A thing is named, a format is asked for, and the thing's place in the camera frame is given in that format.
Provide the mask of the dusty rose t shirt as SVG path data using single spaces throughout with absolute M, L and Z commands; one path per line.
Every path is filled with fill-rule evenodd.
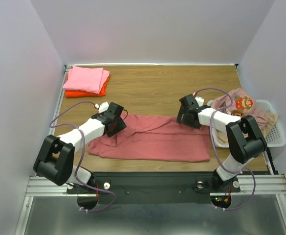
M 195 129 L 174 117 L 129 114 L 126 128 L 88 144 L 88 153 L 102 158 L 170 162 L 208 162 L 208 127 Z

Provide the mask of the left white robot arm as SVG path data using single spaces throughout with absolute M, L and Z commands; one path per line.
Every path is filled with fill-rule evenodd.
M 80 126 L 72 126 L 73 130 L 65 134 L 48 135 L 39 150 L 33 170 L 58 186 L 63 184 L 78 184 L 85 193 L 92 192 L 95 181 L 92 173 L 81 165 L 74 165 L 75 153 L 82 149 L 84 154 L 86 144 L 101 137 L 112 137 L 126 128 L 121 117 L 124 107 L 116 103 L 104 102 L 101 105 L 93 104 L 97 113 L 92 115 Z

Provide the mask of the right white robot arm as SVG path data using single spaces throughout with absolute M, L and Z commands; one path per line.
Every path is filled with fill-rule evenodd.
M 230 154 L 212 173 L 213 189 L 222 191 L 227 188 L 250 161 L 267 150 L 267 142 L 253 116 L 223 113 L 199 103 L 193 94 L 182 97 L 179 102 L 178 123 L 196 129 L 208 126 L 210 133 L 215 129 L 227 136 Z

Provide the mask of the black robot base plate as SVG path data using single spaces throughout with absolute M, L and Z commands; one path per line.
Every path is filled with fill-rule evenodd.
M 212 172 L 96 172 L 91 179 L 92 186 L 103 188 L 109 183 L 108 193 L 96 193 L 87 187 L 74 184 L 68 194 L 98 196 L 99 204 L 108 204 L 113 199 L 116 204 L 209 204 L 212 195 L 225 195 L 227 192 L 240 192 L 233 183 L 237 178 L 214 184 Z

